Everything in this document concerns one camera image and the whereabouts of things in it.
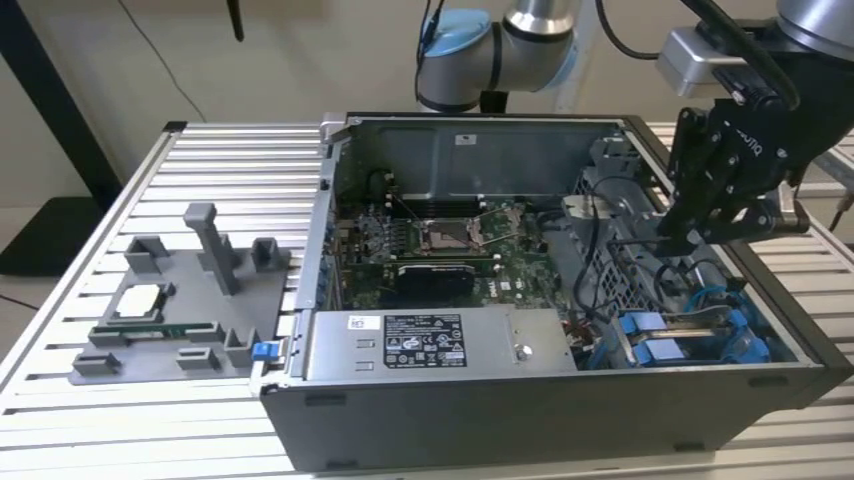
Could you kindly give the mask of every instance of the motherboard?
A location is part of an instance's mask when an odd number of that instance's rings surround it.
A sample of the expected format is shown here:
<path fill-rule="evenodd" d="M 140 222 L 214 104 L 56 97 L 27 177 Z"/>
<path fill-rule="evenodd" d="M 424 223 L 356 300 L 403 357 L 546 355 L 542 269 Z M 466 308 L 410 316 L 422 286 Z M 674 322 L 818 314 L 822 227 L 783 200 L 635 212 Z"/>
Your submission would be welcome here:
<path fill-rule="evenodd" d="M 343 308 L 514 304 L 566 313 L 542 215 L 523 197 L 394 196 L 350 209 L 336 228 Z"/>

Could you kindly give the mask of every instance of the floor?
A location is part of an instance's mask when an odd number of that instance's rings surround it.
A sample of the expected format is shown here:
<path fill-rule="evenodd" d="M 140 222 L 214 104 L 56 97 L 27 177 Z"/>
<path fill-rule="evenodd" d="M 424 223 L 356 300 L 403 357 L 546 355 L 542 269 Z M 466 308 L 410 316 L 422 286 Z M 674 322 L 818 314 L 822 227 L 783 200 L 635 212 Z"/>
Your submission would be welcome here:
<path fill-rule="evenodd" d="M 15 238 L 19 230 L 39 208 L 0 208 L 0 250 Z M 53 290 L 57 278 L 20 278 L 0 275 L 0 294 L 31 305 L 40 306 Z M 15 345 L 35 312 L 0 299 L 0 359 Z"/>

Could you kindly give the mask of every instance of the cable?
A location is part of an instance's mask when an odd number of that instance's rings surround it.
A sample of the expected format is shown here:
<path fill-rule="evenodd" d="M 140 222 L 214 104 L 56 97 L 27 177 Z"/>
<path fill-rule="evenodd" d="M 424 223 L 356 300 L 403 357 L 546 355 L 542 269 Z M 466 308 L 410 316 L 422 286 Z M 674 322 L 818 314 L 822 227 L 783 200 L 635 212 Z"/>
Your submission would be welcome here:
<path fill-rule="evenodd" d="M 372 199 L 371 198 L 371 181 L 374 180 L 374 175 L 376 175 L 378 173 L 382 173 L 383 175 L 388 175 L 391 173 L 391 170 L 383 167 L 372 168 L 371 170 L 368 170 L 368 174 L 364 177 L 364 196 L 368 200 Z"/>
<path fill-rule="evenodd" d="M 655 272 L 655 276 L 653 277 L 653 286 L 655 287 L 655 297 L 658 298 L 659 302 L 665 301 L 662 281 L 665 280 L 665 272 L 667 270 L 673 270 L 677 275 L 679 274 L 679 270 L 677 270 L 677 267 L 674 267 L 669 263 L 662 263 L 662 266 L 658 267 L 658 271 Z"/>
<path fill-rule="evenodd" d="M 837 214 L 833 217 L 833 221 L 830 222 L 830 231 L 833 232 L 839 226 L 839 221 L 842 220 L 842 215 L 847 212 L 854 206 L 854 192 L 845 192 L 845 195 L 839 199 L 839 203 L 837 204 Z"/>
<path fill-rule="evenodd" d="M 845 215 L 843 211 L 838 211 L 837 214 L 833 216 L 833 221 L 830 222 L 830 227 L 827 227 L 827 229 L 833 232 L 837 227 L 839 226 L 839 221 L 842 220 L 842 215 Z"/>
<path fill-rule="evenodd" d="M 605 352 L 607 347 L 603 345 L 605 339 L 599 341 L 599 345 L 594 346 L 594 353 L 587 360 L 587 370 L 595 370 L 599 367 L 599 362 L 605 358 Z"/>
<path fill-rule="evenodd" d="M 31 310 L 39 310 L 39 307 L 36 307 L 35 305 L 32 305 L 31 303 L 27 302 L 21 302 L 20 300 L 17 300 L 16 298 L 12 297 L 7 297 L 5 295 L 0 294 L 0 300 L 5 300 L 7 302 L 12 302 L 16 305 L 20 305 L 21 307 L 29 308 Z"/>
<path fill-rule="evenodd" d="M 166 59 L 163 58 L 163 55 L 160 55 L 160 50 L 157 50 L 157 47 L 155 47 L 155 44 L 151 41 L 151 38 L 148 38 L 148 35 L 145 35 L 145 32 L 143 31 L 143 28 L 139 26 L 139 23 L 136 23 L 136 18 L 133 18 L 133 14 L 131 13 L 131 10 L 128 9 L 128 6 L 124 4 L 124 0 L 116 0 L 116 2 L 119 3 L 119 6 L 124 10 L 125 15 L 128 16 L 128 20 L 131 20 L 131 23 L 133 24 L 133 28 L 136 28 L 136 31 L 141 35 L 143 39 L 148 43 L 148 46 L 153 50 L 155 55 L 160 59 L 160 63 L 163 64 L 163 68 L 166 69 L 166 73 L 170 75 L 170 78 L 172 79 L 172 84 L 175 85 L 175 88 L 178 89 L 178 91 L 180 92 L 182 96 L 187 100 L 187 103 L 190 103 L 190 106 L 192 107 L 192 109 L 199 114 L 199 118 L 202 119 L 202 121 L 207 122 L 208 119 L 204 117 L 204 114 L 202 113 L 202 110 L 199 110 L 199 106 L 196 105 L 196 102 L 192 101 L 192 99 L 190 98 L 190 95 L 187 95 L 187 92 L 184 91 L 184 89 L 182 88 L 180 84 L 178 83 L 178 79 L 175 78 L 175 74 L 172 73 L 172 69 L 170 68 L 170 64 L 166 63 Z"/>
<path fill-rule="evenodd" d="M 424 15 L 422 16 L 422 24 L 418 30 L 418 48 L 415 50 L 415 81 L 414 81 L 415 101 L 418 101 L 418 77 L 422 73 L 422 66 L 424 65 L 424 57 L 427 56 L 427 49 L 432 44 L 434 37 L 436 34 L 436 27 L 439 25 L 439 18 L 442 16 L 442 8 L 444 7 L 444 0 L 439 0 L 439 5 L 436 6 L 436 10 L 432 13 L 432 17 L 430 17 L 430 21 L 427 21 L 431 5 L 432 5 L 432 0 L 427 0 L 427 4 L 424 5 Z"/>
<path fill-rule="evenodd" d="M 727 311 L 730 311 L 733 310 L 733 307 L 730 307 L 729 305 L 713 305 L 711 307 L 706 307 L 699 310 L 691 310 L 690 312 L 662 313 L 662 317 L 667 317 L 667 318 L 693 317 L 694 315 L 702 315 L 703 313 L 709 313 L 722 309 L 726 309 Z"/>
<path fill-rule="evenodd" d="M 637 179 L 634 179 L 634 178 L 631 178 L 631 177 L 626 177 L 626 176 L 623 176 L 623 175 L 609 175 L 609 176 L 606 176 L 606 177 L 602 177 L 602 178 L 597 181 L 597 183 L 594 183 L 594 184 L 593 184 L 593 186 L 590 187 L 590 191 L 591 191 L 594 194 L 597 194 L 597 196 L 599 196 L 599 193 L 597 192 L 597 189 L 599 188 L 599 185 L 602 185 L 606 181 L 610 181 L 610 180 L 622 180 L 622 181 L 625 181 L 625 182 L 631 183 L 633 185 L 637 185 L 637 186 L 638 186 L 638 188 L 643 189 L 643 185 L 641 185 L 641 182 L 638 182 L 638 180 L 637 180 Z M 602 198 L 606 202 L 611 203 L 611 202 L 609 201 L 609 199 L 607 199 L 607 198 L 605 198 L 605 197 L 602 197 L 602 196 L 599 196 L 599 198 Z"/>
<path fill-rule="evenodd" d="M 593 306 L 586 305 L 580 293 L 582 293 L 582 282 L 584 277 L 587 276 L 587 271 L 590 270 L 590 266 L 593 265 L 593 258 L 597 252 L 597 245 L 599 243 L 599 209 L 597 208 L 597 202 L 593 200 L 593 195 L 590 195 L 590 205 L 593 207 L 593 227 L 590 229 L 590 241 L 587 242 L 587 255 L 584 256 L 584 265 L 578 272 L 578 277 L 575 277 L 575 283 L 572 284 L 572 298 L 575 298 L 575 303 L 584 311 L 584 315 L 589 318 L 598 317 L 601 314 L 595 311 Z"/>
<path fill-rule="evenodd" d="M 697 302 L 699 302 L 699 300 L 710 293 L 726 293 L 726 287 L 722 285 L 717 285 L 714 287 L 706 287 L 699 292 L 697 292 L 694 296 L 691 296 L 689 303 L 685 305 L 686 313 L 694 310 L 694 306 L 697 305 Z"/>
<path fill-rule="evenodd" d="M 726 267 L 721 264 L 719 261 L 713 260 L 711 258 L 701 258 L 698 261 L 695 261 L 691 265 L 689 265 L 686 267 L 686 269 L 683 270 L 683 272 L 691 273 L 694 270 L 697 270 L 697 268 L 702 265 L 702 264 L 707 264 L 711 265 L 713 267 L 715 267 L 718 269 L 718 273 L 721 274 L 721 276 L 726 279 L 730 277 L 729 272 L 726 271 Z"/>
<path fill-rule="evenodd" d="M 609 40 L 611 41 L 617 49 L 623 53 L 623 55 L 634 58 L 635 60 L 658 60 L 658 53 L 638 52 L 637 50 L 629 48 L 629 46 L 619 40 L 619 38 L 617 37 L 617 33 L 611 28 L 609 17 L 605 13 L 603 0 L 597 0 L 597 15 L 599 16 L 599 23 L 602 23 L 602 30 L 605 30 L 605 35 L 609 37 Z"/>
<path fill-rule="evenodd" d="M 614 264 L 614 259 L 610 259 L 607 262 L 602 264 L 602 268 L 599 269 L 599 273 L 597 274 L 597 283 L 595 283 L 597 290 L 593 293 L 593 307 L 591 307 L 594 310 L 601 310 L 602 307 L 610 305 L 617 300 L 615 298 L 610 298 L 609 300 L 605 301 L 602 305 L 598 304 L 599 290 L 603 289 L 602 281 L 605 280 L 605 272 L 609 269 L 609 266 L 611 266 L 613 264 Z"/>

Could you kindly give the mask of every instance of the screw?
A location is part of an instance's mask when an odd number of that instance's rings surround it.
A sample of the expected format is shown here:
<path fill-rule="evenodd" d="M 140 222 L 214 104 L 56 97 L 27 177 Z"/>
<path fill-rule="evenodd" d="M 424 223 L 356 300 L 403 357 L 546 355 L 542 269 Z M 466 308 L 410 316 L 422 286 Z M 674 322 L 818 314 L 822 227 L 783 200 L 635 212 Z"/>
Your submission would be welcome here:
<path fill-rule="evenodd" d="M 531 358 L 531 355 L 534 355 L 534 350 L 527 345 L 516 345 L 515 350 L 516 350 L 516 359 L 520 362 L 524 362 L 528 358 Z"/>
<path fill-rule="evenodd" d="M 691 230 L 685 236 L 685 239 L 694 245 L 699 245 L 703 241 L 703 237 L 699 236 L 699 232 L 697 230 Z"/>
<path fill-rule="evenodd" d="M 742 92 L 739 91 L 733 92 L 733 100 L 735 100 L 735 104 L 739 106 L 747 103 L 747 99 L 745 98 L 745 96 L 742 95 Z"/>

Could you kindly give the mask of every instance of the sticker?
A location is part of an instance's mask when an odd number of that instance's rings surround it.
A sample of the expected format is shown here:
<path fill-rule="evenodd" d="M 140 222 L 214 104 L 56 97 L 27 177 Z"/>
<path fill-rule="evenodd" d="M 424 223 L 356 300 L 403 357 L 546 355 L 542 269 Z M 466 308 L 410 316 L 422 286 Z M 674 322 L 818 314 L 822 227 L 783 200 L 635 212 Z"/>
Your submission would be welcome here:
<path fill-rule="evenodd" d="M 383 355 L 388 368 L 466 366 L 459 315 L 386 315 L 384 318 Z"/>
<path fill-rule="evenodd" d="M 476 135 L 456 135 L 456 137 L 454 137 L 454 143 L 456 145 L 476 145 L 478 144 L 478 136 Z"/>
<path fill-rule="evenodd" d="M 151 332 L 121 332 L 121 338 L 128 340 L 152 340 L 166 338 L 166 333 L 159 331 Z"/>
<path fill-rule="evenodd" d="M 378 315 L 351 315 L 347 321 L 348 330 L 379 330 Z"/>

